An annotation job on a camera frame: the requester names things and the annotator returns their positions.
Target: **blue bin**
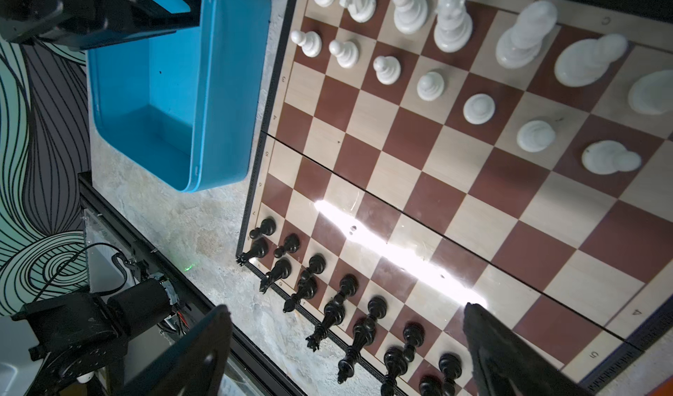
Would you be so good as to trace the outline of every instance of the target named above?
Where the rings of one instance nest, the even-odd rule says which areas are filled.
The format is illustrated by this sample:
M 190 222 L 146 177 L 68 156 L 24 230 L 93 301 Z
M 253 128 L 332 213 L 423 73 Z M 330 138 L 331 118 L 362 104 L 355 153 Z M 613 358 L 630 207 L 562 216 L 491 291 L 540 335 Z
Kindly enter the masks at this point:
M 90 50 L 101 137 L 179 191 L 243 180 L 270 13 L 271 0 L 201 0 L 199 27 Z

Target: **black pawn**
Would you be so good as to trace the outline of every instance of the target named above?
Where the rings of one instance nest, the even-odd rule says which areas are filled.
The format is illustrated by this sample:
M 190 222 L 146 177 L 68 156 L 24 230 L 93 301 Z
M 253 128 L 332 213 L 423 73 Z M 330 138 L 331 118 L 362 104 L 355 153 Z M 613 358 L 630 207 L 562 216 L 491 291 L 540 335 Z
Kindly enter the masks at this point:
M 386 366 L 388 374 L 383 379 L 383 384 L 381 385 L 381 396 L 394 396 L 395 379 L 407 372 L 407 361 L 402 350 L 396 346 L 392 346 L 383 355 L 383 364 Z
M 267 253 L 268 244 L 266 244 L 266 240 L 255 240 L 252 242 L 252 245 L 250 245 L 248 253 L 243 253 L 238 256 L 237 262 L 240 266 L 243 266 L 252 257 L 257 257 L 259 259 L 265 257 Z
M 295 253 L 297 250 L 299 250 L 299 236 L 297 234 L 290 234 L 285 237 L 283 245 L 275 249 L 273 255 L 278 259 L 286 253 Z
M 460 358 L 455 354 L 444 354 L 439 367 L 444 375 L 443 396 L 456 396 L 456 379 L 462 374 Z
M 308 261 L 308 267 L 304 269 L 301 276 L 299 276 L 299 281 L 305 281 L 308 280 L 308 278 L 312 278 L 313 275 L 322 274 L 325 271 L 326 264 L 325 258 L 321 254 L 318 253 L 313 255 Z
M 317 290 L 318 283 L 315 281 L 315 278 L 308 278 L 307 280 L 300 282 L 297 292 L 292 294 L 289 300 L 285 301 L 283 313 L 294 311 L 294 309 L 297 308 L 297 304 L 299 304 L 300 300 L 310 300 L 315 297 L 315 291 Z
M 320 349 L 320 341 L 327 337 L 327 331 L 330 327 L 340 325 L 346 316 L 346 308 L 343 307 L 343 302 L 348 296 L 353 296 L 358 291 L 358 279 L 348 274 L 341 279 L 339 283 L 339 292 L 334 298 L 325 304 L 325 317 L 322 323 L 315 326 L 315 331 L 306 340 L 308 341 L 308 348 L 313 352 Z
M 266 273 L 265 277 L 262 279 L 262 282 L 259 284 L 259 291 L 262 294 L 266 293 L 266 290 L 271 286 L 272 283 L 278 281 L 279 279 L 285 279 L 290 276 L 292 272 L 292 265 L 287 259 L 280 259 L 276 262 L 273 269 Z
M 276 221 L 273 218 L 267 218 L 257 228 L 251 230 L 248 236 L 253 240 L 257 240 L 263 234 L 272 235 L 274 232 L 276 232 Z
M 423 376 L 419 392 L 421 396 L 442 396 L 442 382 L 435 376 Z
M 404 356 L 407 363 L 412 362 L 416 356 L 416 348 L 423 345 L 425 341 L 425 330 L 423 326 L 417 323 L 408 323 L 402 331 L 405 339 Z
M 384 299 L 375 296 L 369 300 L 367 309 L 369 310 L 369 314 L 359 319 L 355 326 L 353 326 L 353 345 L 346 349 L 346 356 L 339 361 L 339 375 L 336 377 L 339 384 L 345 382 L 355 374 L 355 363 L 360 360 L 360 351 L 374 342 L 376 321 L 386 315 L 388 305 Z

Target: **black chess piece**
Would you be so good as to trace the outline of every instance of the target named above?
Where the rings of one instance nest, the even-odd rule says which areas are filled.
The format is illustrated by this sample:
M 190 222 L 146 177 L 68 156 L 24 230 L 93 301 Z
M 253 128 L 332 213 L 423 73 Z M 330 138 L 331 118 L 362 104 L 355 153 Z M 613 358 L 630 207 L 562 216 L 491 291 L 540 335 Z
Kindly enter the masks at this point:
M 271 286 L 272 283 L 278 281 L 279 279 L 285 279 L 290 276 L 292 272 L 292 265 L 287 259 L 280 259 L 276 262 L 273 269 L 266 273 L 265 277 L 262 278 L 262 282 L 259 284 L 259 291 L 262 294 L 266 293 L 266 290 Z
M 371 345 L 376 336 L 376 321 L 382 319 L 388 312 L 386 301 L 379 296 L 369 300 L 367 304 L 369 314 L 359 319 L 353 326 L 353 345 L 346 349 L 346 357 L 339 361 L 339 384 L 345 382 L 355 374 L 355 363 L 360 360 L 362 348 Z
M 423 341 L 425 341 L 425 330 L 420 324 L 407 323 L 402 331 L 402 336 L 406 343 L 404 349 L 405 360 L 410 363 L 416 356 L 416 348 L 423 345 Z
M 346 308 L 343 307 L 343 302 L 346 297 L 353 296 L 358 291 L 358 279 L 351 274 L 344 276 L 339 283 L 339 292 L 334 298 L 325 304 L 325 317 L 322 323 L 315 326 L 315 331 L 306 340 L 308 341 L 308 348 L 313 352 L 320 348 L 320 341 L 327 337 L 327 331 L 330 327 L 340 325 L 346 316 Z
M 423 376 L 419 392 L 421 396 L 442 396 L 442 382 L 435 376 Z
M 456 379 L 462 374 L 460 357 L 455 354 L 444 354 L 440 357 L 440 371 L 444 375 L 442 384 L 443 396 L 456 396 Z
M 383 364 L 386 366 L 388 374 L 381 384 L 381 396 L 394 396 L 395 386 L 397 385 L 395 380 L 407 372 L 408 363 L 402 350 L 396 346 L 391 346 L 383 355 Z
M 290 234 L 285 237 L 283 245 L 275 249 L 273 255 L 278 259 L 286 253 L 295 253 L 297 250 L 299 250 L 299 236 L 297 234 Z
M 325 271 L 326 264 L 325 258 L 320 253 L 313 255 L 308 261 L 308 267 L 299 276 L 299 281 L 305 281 L 308 278 L 312 278 L 313 275 L 322 274 Z
M 266 240 L 255 240 L 250 245 L 250 250 L 248 250 L 248 253 L 240 254 L 236 261 L 240 266 L 243 266 L 252 257 L 257 257 L 259 259 L 261 257 L 265 257 L 267 253 L 268 244 L 266 243 Z
M 257 240 L 262 235 L 272 235 L 274 232 L 276 232 L 276 221 L 273 218 L 267 218 L 257 228 L 250 230 L 248 236 L 253 240 Z
M 297 308 L 299 301 L 310 300 L 315 297 L 315 291 L 318 290 L 318 283 L 315 281 L 315 278 L 310 277 L 307 280 L 303 280 L 299 283 L 299 288 L 297 292 L 292 294 L 289 300 L 285 301 L 285 306 L 283 307 L 283 313 L 289 313 L 294 311 Z

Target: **chessboard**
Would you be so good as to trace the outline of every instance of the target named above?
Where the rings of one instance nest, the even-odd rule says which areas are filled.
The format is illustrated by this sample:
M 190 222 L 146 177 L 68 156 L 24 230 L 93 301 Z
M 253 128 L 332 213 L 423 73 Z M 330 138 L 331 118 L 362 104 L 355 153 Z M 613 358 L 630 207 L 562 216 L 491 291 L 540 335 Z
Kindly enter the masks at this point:
M 673 27 L 548 0 L 558 23 L 531 63 L 506 69 L 495 57 L 498 39 L 534 1 L 467 0 L 473 32 L 454 53 L 433 40 L 437 0 L 427 0 L 428 19 L 411 35 L 396 28 L 391 0 L 376 0 L 365 23 L 339 0 L 327 7 L 296 0 L 286 15 L 292 30 L 317 33 L 322 49 L 308 57 L 290 41 L 285 48 L 249 197 L 248 231 L 269 217 L 277 229 L 264 238 L 268 255 L 251 263 L 268 272 L 274 249 L 297 234 L 299 250 L 285 256 L 291 275 L 278 282 L 292 294 L 310 257 L 322 254 L 318 291 L 301 302 L 318 320 L 341 278 L 354 275 L 358 292 L 331 329 L 347 344 L 367 302 L 382 296 L 388 312 L 362 356 L 383 374 L 383 354 L 403 345 L 404 326 L 422 325 L 425 342 L 397 381 L 408 395 L 418 394 L 421 377 L 441 378 L 439 358 L 452 352 L 463 363 L 457 394 L 476 396 L 462 331 L 466 302 L 481 303 L 579 382 L 673 292 L 673 117 L 637 114 L 627 103 L 635 81 L 673 69 Z M 607 33 L 628 39 L 625 54 L 592 84 L 559 83 L 560 53 Z M 334 39 L 358 47 L 354 67 L 331 55 Z M 372 63 L 381 55 L 400 63 L 393 84 L 377 80 Z M 446 87 L 424 101 L 416 86 L 430 71 Z M 493 98 L 495 113 L 477 125 L 463 108 L 478 93 Z M 517 145 L 531 120 L 556 133 L 540 152 Z M 584 149 L 604 139 L 636 152 L 641 167 L 587 171 Z

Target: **blue plastic container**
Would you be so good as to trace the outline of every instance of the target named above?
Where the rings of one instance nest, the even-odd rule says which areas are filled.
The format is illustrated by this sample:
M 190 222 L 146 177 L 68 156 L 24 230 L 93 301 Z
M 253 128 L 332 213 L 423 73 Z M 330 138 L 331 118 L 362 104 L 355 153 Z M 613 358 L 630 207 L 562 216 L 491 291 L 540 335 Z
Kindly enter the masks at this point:
M 243 180 L 270 13 L 271 0 L 201 0 L 199 27 L 90 50 L 100 135 L 179 191 Z

